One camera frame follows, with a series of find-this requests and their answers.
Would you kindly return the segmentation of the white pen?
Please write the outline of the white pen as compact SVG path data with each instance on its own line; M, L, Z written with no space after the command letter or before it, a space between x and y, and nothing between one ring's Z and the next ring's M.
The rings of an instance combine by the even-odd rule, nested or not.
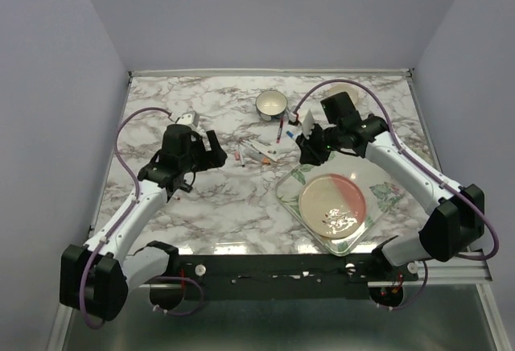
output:
M241 162L241 166L245 167L245 156L243 154L243 150L242 150L241 144L238 143L237 149L238 149L238 155L239 155L239 160Z

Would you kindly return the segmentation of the green white marker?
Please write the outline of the green white marker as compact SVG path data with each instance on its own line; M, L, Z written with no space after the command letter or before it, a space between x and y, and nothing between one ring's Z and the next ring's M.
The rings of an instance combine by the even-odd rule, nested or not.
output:
M266 148L261 148L259 147L258 150L262 153L262 154L268 154L268 155L275 155L276 151L271 151L271 150L267 150Z

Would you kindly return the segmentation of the orange highlighter clear cap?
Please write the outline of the orange highlighter clear cap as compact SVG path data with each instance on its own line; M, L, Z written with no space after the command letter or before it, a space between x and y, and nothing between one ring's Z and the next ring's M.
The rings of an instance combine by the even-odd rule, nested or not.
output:
M253 159L256 162L259 162L259 163L265 164L265 165L270 164L269 158L258 151L248 150L246 153L251 159Z

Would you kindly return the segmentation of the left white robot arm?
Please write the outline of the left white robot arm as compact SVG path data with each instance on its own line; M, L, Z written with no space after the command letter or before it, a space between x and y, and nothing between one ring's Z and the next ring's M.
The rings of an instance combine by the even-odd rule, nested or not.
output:
M60 303L111 321L128 294L145 282L183 282L175 246L154 241L135 254L130 249L176 191L191 191L185 175L223 167L226 159L215 131L201 136L189 125L169 125L161 148L134 177L134 189L122 207L83 245L70 245L62 253Z

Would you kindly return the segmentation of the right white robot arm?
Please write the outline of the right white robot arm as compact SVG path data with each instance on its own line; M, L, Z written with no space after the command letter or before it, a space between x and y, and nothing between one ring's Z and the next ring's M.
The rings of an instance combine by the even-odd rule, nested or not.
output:
M390 279L408 262L446 262L483 236L484 193L480 188L464 187L415 156L398 141L384 118L361 117L346 92L322 100L321 105L327 128L316 123L310 111L295 116L302 127L295 140L300 162L319 166L332 151L351 150L392 176L428 216L417 233L391 238L373 251L370 270L376 278Z

